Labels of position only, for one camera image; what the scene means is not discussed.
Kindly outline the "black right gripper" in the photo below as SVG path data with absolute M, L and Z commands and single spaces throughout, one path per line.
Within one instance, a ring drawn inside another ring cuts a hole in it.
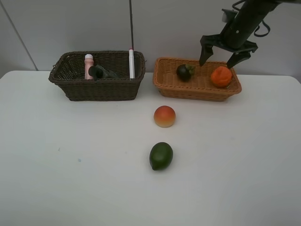
M 232 52 L 232 56 L 227 61 L 227 68 L 231 69 L 237 64 L 248 60 L 251 57 L 250 52 L 255 52 L 258 46 L 247 39 L 247 33 L 241 32 L 241 28 L 235 29 L 236 19 L 225 24 L 220 34 L 203 35 L 201 44 L 201 55 L 199 65 L 203 66 L 213 55 L 213 47 L 218 47 Z

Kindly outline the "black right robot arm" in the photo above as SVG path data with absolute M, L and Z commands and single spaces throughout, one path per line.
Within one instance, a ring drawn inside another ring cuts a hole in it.
M 237 64 L 248 60 L 251 53 L 258 49 L 256 43 L 248 38 L 259 30 L 262 23 L 270 31 L 270 27 L 264 22 L 267 14 L 273 11 L 281 0 L 240 0 L 232 6 L 243 3 L 240 9 L 223 9 L 225 26 L 221 33 L 215 35 L 204 35 L 200 40 L 201 55 L 199 65 L 203 66 L 205 62 L 213 55 L 213 47 L 219 47 L 232 53 L 227 61 L 227 67 L 231 69 Z

